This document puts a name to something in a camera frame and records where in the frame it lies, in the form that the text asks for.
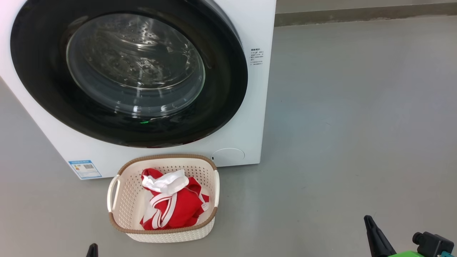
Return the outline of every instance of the blue and white label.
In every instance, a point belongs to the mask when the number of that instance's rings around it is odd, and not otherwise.
[[[69,161],[71,167],[81,179],[90,179],[101,177],[92,161]]]

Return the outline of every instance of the wall baseboard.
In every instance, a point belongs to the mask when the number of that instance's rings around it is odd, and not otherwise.
[[[277,13],[275,27],[349,21],[406,19],[424,16],[457,15],[456,3],[400,5],[325,11]]]

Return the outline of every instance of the brown basket rim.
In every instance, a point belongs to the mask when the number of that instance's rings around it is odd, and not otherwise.
[[[157,159],[175,159],[175,158],[189,158],[189,159],[204,160],[204,161],[206,161],[207,163],[209,163],[211,165],[213,170],[216,171],[218,169],[216,167],[216,165],[214,164],[214,162],[212,162],[210,159],[208,159],[208,158],[206,158],[206,157],[204,157],[202,155],[180,155],[180,154],[177,154],[177,155],[152,155],[152,156],[139,157],[139,158],[136,158],[136,159],[133,159],[133,160],[127,162],[119,170],[118,175],[122,175],[124,170],[126,170],[127,167],[129,167],[130,165],[132,165],[135,162],[157,160]],[[117,224],[117,222],[114,220],[114,215],[113,215],[112,212],[109,213],[109,217],[110,217],[111,225],[114,228],[116,228],[117,230],[119,230],[120,232],[127,233],[127,234],[161,235],[161,234],[179,233],[179,232],[186,232],[186,231],[192,231],[192,230],[200,229],[200,228],[208,225],[211,222],[211,220],[214,219],[214,216],[216,216],[216,212],[217,211],[218,211],[218,208],[214,207],[213,212],[208,217],[208,219],[206,219],[203,223],[201,223],[199,225],[192,226],[192,227],[178,228],[178,229],[170,229],[170,230],[131,230],[131,229],[124,229],[121,226],[119,226]]]

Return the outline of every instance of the sticker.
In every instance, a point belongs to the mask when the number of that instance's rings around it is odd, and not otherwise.
[[[260,48],[252,48],[249,60],[251,65],[263,64],[263,51]]]
[[[92,161],[69,161],[69,163],[81,179],[101,177]]]

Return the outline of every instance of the washing machine door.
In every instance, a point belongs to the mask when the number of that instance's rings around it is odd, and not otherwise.
[[[14,67],[55,118],[135,147],[182,145],[221,128],[247,87],[240,41],[203,0],[30,0],[14,22]]]

